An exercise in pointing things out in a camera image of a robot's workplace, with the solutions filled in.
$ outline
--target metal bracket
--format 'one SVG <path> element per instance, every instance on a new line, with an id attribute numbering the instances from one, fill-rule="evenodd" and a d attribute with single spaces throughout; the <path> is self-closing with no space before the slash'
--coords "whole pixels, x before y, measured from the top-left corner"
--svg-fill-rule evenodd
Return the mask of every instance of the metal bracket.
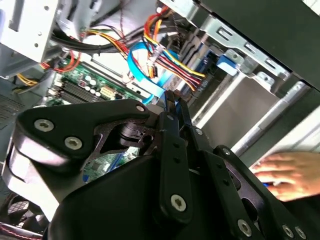
<path id="1" fill-rule="evenodd" d="M 61 53 L 60 46 L 52 46 L 45 50 L 43 59 L 52 59 Z M 39 63 L 0 44 L 0 77 L 9 79 Z"/>
<path id="2" fill-rule="evenodd" d="M 62 1 L 62 9 L 56 21 L 65 34 L 81 40 L 82 34 L 90 27 L 94 15 L 100 10 L 102 0 L 79 0 L 74 8 L 72 3 L 72 0 Z"/>
<path id="3" fill-rule="evenodd" d="M 36 3 L 34 0 L 0 1 L 0 43 L 41 63 L 52 33 L 58 3 L 59 0 L 38 0 Z"/>
<path id="4" fill-rule="evenodd" d="M 212 15 L 209 15 L 209 17 L 206 19 L 201 27 L 201 30 L 205 31 L 206 34 L 208 34 L 218 43 L 228 48 L 239 49 L 275 76 L 289 76 L 290 73 L 286 69 L 277 64 L 269 56 L 253 46 L 248 40 L 244 39 L 242 36 Z"/>

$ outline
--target yellow wire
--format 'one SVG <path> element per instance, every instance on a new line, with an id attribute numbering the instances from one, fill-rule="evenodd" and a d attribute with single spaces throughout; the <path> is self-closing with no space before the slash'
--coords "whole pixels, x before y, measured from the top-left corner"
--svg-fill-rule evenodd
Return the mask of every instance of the yellow wire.
<path id="1" fill-rule="evenodd" d="M 32 80 L 29 80 L 27 78 L 25 78 L 23 75 L 21 74 L 18 74 L 17 77 L 20 79 L 21 82 L 23 82 L 24 84 L 28 85 L 28 86 L 34 86 L 37 84 L 36 81 L 32 81 Z"/>
<path id="2" fill-rule="evenodd" d="M 157 35 L 159 33 L 159 29 L 162 24 L 162 19 L 156 22 L 155 28 L 154 28 L 154 35 L 153 35 L 153 40 L 157 41 Z"/>
<path id="3" fill-rule="evenodd" d="M 161 64 L 161 67 L 163 67 L 165 70 L 171 72 L 172 74 L 176 75 L 178 78 L 182 79 L 183 81 L 185 81 L 185 83 L 191 88 L 192 91 L 195 91 L 195 88 L 179 73 L 172 71 L 171 69 L 167 68 L 166 66 Z"/>
<path id="4" fill-rule="evenodd" d="M 103 37 L 104 39 L 107 39 L 110 43 L 112 43 L 119 50 L 119 52 L 126 55 L 126 53 L 119 47 L 119 45 L 116 43 L 116 40 L 113 37 L 106 35 L 102 32 L 92 30 L 92 29 L 89 32 L 92 34 L 95 34 L 95 35 L 99 35 L 99 36 Z"/>
<path id="5" fill-rule="evenodd" d="M 30 84 L 37 84 L 38 82 L 37 81 L 33 81 L 33 80 L 30 80 L 28 78 L 26 78 L 25 76 L 23 76 L 22 74 L 19 74 L 21 78 L 23 78 L 24 81 L 30 83 Z"/>
<path id="6" fill-rule="evenodd" d="M 146 39 L 148 39 L 151 43 L 153 44 L 156 44 L 156 45 L 159 45 L 158 42 L 156 42 L 155 40 L 153 40 L 152 38 L 150 38 L 146 33 L 144 33 L 144 37 Z M 182 62 L 180 62 L 178 59 L 176 59 L 174 56 L 172 56 L 172 54 L 167 50 L 163 50 L 169 57 L 170 59 L 177 65 L 179 65 L 180 67 L 182 67 L 183 69 L 185 69 L 186 71 L 188 71 L 189 73 L 191 74 L 194 74 L 194 75 L 197 75 L 199 77 L 205 77 L 206 75 L 200 73 L 200 72 L 196 72 L 196 71 L 193 71 L 192 69 L 190 69 L 189 67 L 187 67 L 186 65 L 184 65 Z"/>

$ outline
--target black cable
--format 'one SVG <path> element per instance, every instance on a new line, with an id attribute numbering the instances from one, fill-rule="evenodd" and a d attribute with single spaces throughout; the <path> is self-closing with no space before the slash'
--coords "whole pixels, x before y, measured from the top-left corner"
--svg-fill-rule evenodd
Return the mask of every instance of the black cable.
<path id="1" fill-rule="evenodd" d="M 123 38 L 123 36 L 121 36 L 119 34 L 119 32 L 117 31 L 117 29 L 114 27 L 114 26 L 111 26 L 111 25 L 107 25 L 107 24 L 99 24 L 99 25 L 96 25 L 94 27 L 107 27 L 109 29 L 111 29 L 112 31 L 115 32 L 115 34 L 117 34 L 121 39 Z"/>
<path id="2" fill-rule="evenodd" d="M 186 33 L 185 28 L 180 28 L 179 31 L 181 33 Z M 175 26 L 169 26 L 169 27 L 163 27 L 159 30 L 159 33 L 172 33 L 176 32 Z M 130 48 L 134 44 L 138 43 L 141 40 L 141 36 L 143 35 L 144 31 L 141 29 L 141 31 L 135 32 L 132 31 L 131 33 L 127 34 L 123 39 L 120 39 L 119 42 L 125 44 L 127 48 Z M 115 47 L 109 43 L 106 45 L 92 45 L 92 44 L 86 44 L 82 42 L 78 42 L 67 35 L 63 34 L 60 32 L 59 37 L 57 36 L 57 32 L 54 33 L 54 35 L 51 37 L 51 40 L 57 43 L 58 45 L 62 47 L 66 47 L 70 50 L 76 51 L 76 52 L 81 52 L 81 53 L 86 53 L 86 54 L 97 54 L 99 51 L 101 53 L 117 53 L 118 51 L 115 49 Z"/>

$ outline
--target capacitor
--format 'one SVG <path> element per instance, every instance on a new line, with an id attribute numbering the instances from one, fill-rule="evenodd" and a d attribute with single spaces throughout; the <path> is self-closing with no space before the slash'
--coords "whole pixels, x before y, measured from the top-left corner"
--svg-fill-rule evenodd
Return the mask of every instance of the capacitor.
<path id="1" fill-rule="evenodd" d="M 86 81 L 91 81 L 92 80 L 92 77 L 91 76 L 89 76 L 89 75 L 87 75 L 87 76 L 85 76 L 85 78 L 84 78 L 84 80 L 86 80 Z"/>
<path id="2" fill-rule="evenodd" d="M 97 85 L 97 82 L 96 82 L 96 80 L 92 79 L 92 80 L 89 81 L 89 84 L 92 85 L 92 86 L 95 86 L 95 85 Z"/>

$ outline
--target finger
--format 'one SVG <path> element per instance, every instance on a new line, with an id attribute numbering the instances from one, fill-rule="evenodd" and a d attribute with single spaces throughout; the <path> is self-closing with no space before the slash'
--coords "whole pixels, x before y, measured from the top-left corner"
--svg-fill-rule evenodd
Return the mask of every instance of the finger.
<path id="1" fill-rule="evenodd" d="M 268 171 L 287 171 L 296 169 L 295 161 L 274 161 L 267 160 L 260 163 L 260 165 L 255 165 L 251 168 L 251 171 L 255 173 L 268 172 Z"/>
<path id="2" fill-rule="evenodd" d="M 292 195 L 292 194 L 295 194 L 297 191 L 295 189 L 295 186 L 293 184 L 290 184 L 290 183 L 281 183 L 277 186 L 268 186 L 267 187 L 268 190 L 273 194 L 275 195 L 276 197 L 277 196 L 283 196 L 283 195 Z"/>
<path id="3" fill-rule="evenodd" d="M 301 152 L 281 152 L 267 156 L 262 161 L 292 161 L 299 158 Z"/>
<path id="4" fill-rule="evenodd" d="M 294 184 L 293 171 L 261 171 L 254 174 L 262 183 L 289 183 Z"/>
<path id="5" fill-rule="evenodd" d="M 297 199 L 302 199 L 305 197 L 307 196 L 302 193 L 294 193 L 294 194 L 279 195 L 276 198 L 282 202 L 289 202 Z"/>

